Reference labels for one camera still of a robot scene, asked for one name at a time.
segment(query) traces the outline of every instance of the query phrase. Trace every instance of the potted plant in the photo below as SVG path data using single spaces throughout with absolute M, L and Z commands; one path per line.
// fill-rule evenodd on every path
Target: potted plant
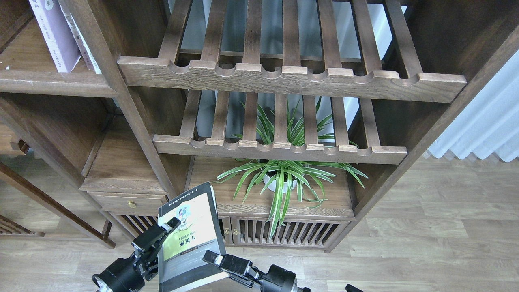
M 316 104 L 316 112 L 318 112 L 321 104 L 321 98 L 319 98 Z M 288 142 L 294 146 L 301 146 L 305 143 L 305 130 L 303 118 L 295 119 L 297 106 L 292 112 L 287 107 L 287 138 Z M 322 131 L 326 125 L 330 124 L 332 115 L 328 115 L 317 123 L 317 131 Z M 274 125 L 268 119 L 263 108 L 258 105 L 258 123 L 256 131 L 263 140 L 264 144 L 271 144 L 274 141 Z M 242 135 L 234 135 L 237 138 L 242 139 Z M 326 133 L 318 136 L 318 139 L 333 139 L 333 133 Z M 367 176 L 352 167 L 348 163 L 337 163 L 337 162 L 313 162 L 313 161 L 292 161 L 292 160 L 259 160 L 259 159 L 245 159 L 239 160 L 245 162 L 243 165 L 232 168 L 228 171 L 221 173 L 217 177 L 217 182 L 225 182 L 239 173 L 243 173 L 234 192 L 233 199 L 236 198 L 239 191 L 241 190 L 246 179 L 252 175 L 251 181 L 247 185 L 243 202 L 247 199 L 253 186 L 260 184 L 262 181 L 265 186 L 261 190 L 261 194 L 271 186 L 271 190 L 274 191 L 274 199 L 270 208 L 270 214 L 267 221 L 271 221 L 269 238 L 274 236 L 275 230 L 279 224 L 283 224 L 285 219 L 286 211 L 288 210 L 290 197 L 294 188 L 297 188 L 297 200 L 299 202 L 306 200 L 309 202 L 317 203 L 316 206 L 311 208 L 317 208 L 321 206 L 322 202 L 326 200 L 325 189 L 322 181 L 328 181 L 333 183 L 332 178 L 335 175 L 331 172 L 322 170 L 321 167 L 332 167 L 343 169 L 349 172 L 362 187 L 364 184 L 360 180 L 360 177 L 367 178 Z M 314 181 L 321 189 L 322 197 L 310 186 L 310 181 Z M 308 189 L 312 195 L 311 198 L 305 196 L 304 189 Z

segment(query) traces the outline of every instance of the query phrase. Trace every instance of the wooden drawer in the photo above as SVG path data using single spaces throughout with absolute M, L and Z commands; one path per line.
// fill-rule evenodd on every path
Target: wooden drawer
M 164 195 L 88 192 L 104 211 L 118 214 L 157 216 L 158 208 L 167 203 Z

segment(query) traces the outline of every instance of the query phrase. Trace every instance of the book cover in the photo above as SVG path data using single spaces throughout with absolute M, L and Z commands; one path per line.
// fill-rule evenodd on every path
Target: book cover
M 207 250 L 225 254 L 212 186 L 203 183 L 159 208 L 159 225 L 173 217 L 182 224 L 159 252 L 159 292 L 188 291 L 228 277 L 203 261 Z
M 60 73 L 70 73 L 81 54 L 57 0 L 29 0 L 50 55 Z
M 76 40 L 77 46 L 79 48 L 79 52 L 81 52 L 81 55 L 83 56 L 83 60 L 85 61 L 85 64 L 87 65 L 87 68 L 89 70 L 94 70 L 96 74 L 101 74 L 101 70 L 99 69 L 99 66 L 97 65 L 92 52 L 90 48 L 88 47 L 88 44 L 85 42 L 85 39 L 83 35 L 81 34 L 81 31 L 77 27 L 77 23 L 74 20 L 74 17 L 72 16 L 72 13 L 70 13 L 69 9 L 60 3 L 61 11 L 63 12 L 63 15 L 65 16 L 65 20 L 67 21 L 67 24 L 69 25 L 69 28 L 72 32 L 72 35 L 74 36 L 74 39 Z

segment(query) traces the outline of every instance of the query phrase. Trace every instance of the wooden cabinet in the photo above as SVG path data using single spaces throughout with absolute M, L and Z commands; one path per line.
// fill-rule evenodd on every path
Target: wooden cabinet
M 70 74 L 56 73 L 32 20 L 0 54 L 2 67 L 9 66 L 0 68 L 0 118 L 131 235 L 155 220 L 154 204 L 214 180 L 236 165 L 230 157 L 358 163 L 370 178 L 365 188 L 337 174 L 329 200 L 311 211 L 295 202 L 272 241 L 263 233 L 268 195 L 251 194 L 242 204 L 232 200 L 235 182 L 215 185 L 227 244 L 330 252 L 519 47 L 516 2 L 347 2 L 360 59 L 338 54 L 332 0 L 316 0 L 323 55 L 314 57 L 300 56 L 298 21 L 304 20 L 296 1 L 283 1 L 283 54 L 262 55 L 258 35 L 267 11 L 258 13 L 260 0 L 248 0 L 239 52 L 221 50 L 225 0 L 212 1 L 204 46 L 194 51 L 182 49 L 191 0 L 175 1 L 169 23 L 163 1 L 62 0 L 103 74 L 81 62 Z M 367 4 L 384 8 L 392 30 L 382 59 Z M 201 90 L 246 92 L 243 140 L 225 139 L 226 98 L 216 103 L 211 136 L 199 137 Z M 332 145 L 319 143 L 310 126 L 303 147 L 285 135 L 262 145 L 255 139 L 258 94 L 269 94 L 281 109 L 288 94 L 332 96 L 336 125 L 346 121 L 342 96 L 359 97 L 360 110 L 350 128 L 334 128 Z M 316 118 L 311 108 L 303 112 L 308 125 Z M 282 113 L 276 110 L 275 120 Z

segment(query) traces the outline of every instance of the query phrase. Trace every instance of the laminate floor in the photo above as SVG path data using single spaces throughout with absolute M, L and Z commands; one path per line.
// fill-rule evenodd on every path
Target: laminate floor
M 41 160 L 3 159 L 91 224 L 102 218 Z M 30 218 L 23 216 L 29 209 Z M 71 229 L 0 184 L 0 214 L 28 228 Z M 94 242 L 0 240 L 0 291 L 95 291 L 90 279 L 132 248 Z M 267 271 L 277 264 L 312 291 L 519 291 L 519 161 L 421 158 L 331 253 L 229 247 Z M 157 291 L 157 281 L 144 291 Z M 197 291 L 250 291 L 222 280 Z

